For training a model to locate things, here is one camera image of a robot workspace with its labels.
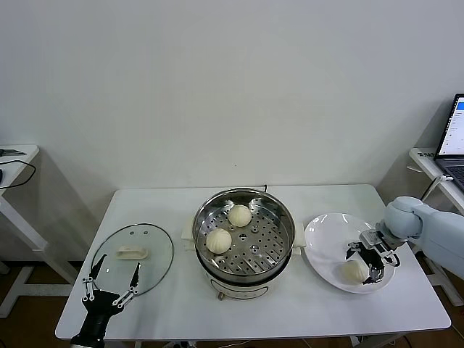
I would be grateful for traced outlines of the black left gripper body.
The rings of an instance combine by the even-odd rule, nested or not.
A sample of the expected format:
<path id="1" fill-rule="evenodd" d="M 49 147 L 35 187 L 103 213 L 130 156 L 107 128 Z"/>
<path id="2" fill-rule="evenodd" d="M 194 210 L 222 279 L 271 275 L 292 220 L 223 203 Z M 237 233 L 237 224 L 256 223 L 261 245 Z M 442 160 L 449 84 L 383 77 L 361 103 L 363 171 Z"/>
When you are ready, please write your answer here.
<path id="1" fill-rule="evenodd" d="M 113 304 L 118 294 L 107 291 L 95 291 L 94 299 L 83 302 L 87 314 L 79 336 L 89 339 L 103 339 L 112 316 L 122 312 L 118 304 Z"/>

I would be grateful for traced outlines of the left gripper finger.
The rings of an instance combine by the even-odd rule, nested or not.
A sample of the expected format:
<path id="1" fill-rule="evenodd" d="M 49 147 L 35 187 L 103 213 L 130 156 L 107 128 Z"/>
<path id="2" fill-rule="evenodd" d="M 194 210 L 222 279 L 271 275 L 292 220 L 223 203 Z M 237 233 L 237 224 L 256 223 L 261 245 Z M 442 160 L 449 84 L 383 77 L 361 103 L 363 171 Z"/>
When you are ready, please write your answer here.
<path id="1" fill-rule="evenodd" d="M 84 296 L 82 300 L 84 302 L 87 301 L 94 301 L 95 300 L 95 295 L 94 295 L 94 281 L 96 280 L 99 271 L 102 268 L 102 264 L 104 262 L 104 259 L 106 258 L 106 255 L 103 254 L 98 262 L 95 265 L 91 266 L 90 273 L 86 278 L 82 279 L 82 284 L 84 287 Z"/>
<path id="2" fill-rule="evenodd" d="M 132 279 L 130 280 L 128 289 L 122 295 L 120 295 L 116 300 L 113 301 L 112 303 L 113 306 L 124 307 L 138 294 L 140 268 L 141 268 L 141 263 L 138 262 L 134 270 Z"/>

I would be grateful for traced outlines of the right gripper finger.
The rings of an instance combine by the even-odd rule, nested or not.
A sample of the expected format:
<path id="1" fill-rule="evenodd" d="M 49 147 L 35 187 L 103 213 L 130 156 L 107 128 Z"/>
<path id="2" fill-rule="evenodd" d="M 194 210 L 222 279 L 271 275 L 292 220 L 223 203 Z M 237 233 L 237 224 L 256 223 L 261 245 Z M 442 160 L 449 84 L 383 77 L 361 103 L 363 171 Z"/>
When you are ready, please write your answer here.
<path id="1" fill-rule="evenodd" d="M 384 277 L 385 265 L 390 265 L 393 268 L 400 266 L 400 260 L 396 254 L 392 254 L 387 257 L 381 257 L 382 262 L 384 263 L 384 270 L 380 272 L 375 270 L 368 269 L 368 277 L 362 282 L 362 284 L 371 284 L 371 283 L 378 283 Z"/>
<path id="2" fill-rule="evenodd" d="M 351 258 L 354 254 L 359 254 L 360 257 L 363 257 L 363 252 L 365 251 L 365 246 L 361 241 L 350 242 L 348 243 L 348 250 L 346 252 L 345 260 Z"/>

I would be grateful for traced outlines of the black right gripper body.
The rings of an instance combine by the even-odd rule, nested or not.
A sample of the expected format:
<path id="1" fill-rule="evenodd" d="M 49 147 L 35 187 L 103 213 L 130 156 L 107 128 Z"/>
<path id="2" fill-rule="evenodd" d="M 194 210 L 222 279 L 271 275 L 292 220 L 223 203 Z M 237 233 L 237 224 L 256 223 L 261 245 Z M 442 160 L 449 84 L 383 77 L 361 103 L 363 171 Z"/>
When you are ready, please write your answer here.
<path id="1" fill-rule="evenodd" d="M 381 256 L 377 253 L 376 250 L 366 249 L 363 245 L 361 245 L 360 257 L 368 266 L 369 270 L 375 270 L 378 272 L 384 270 L 384 263 L 382 262 Z"/>

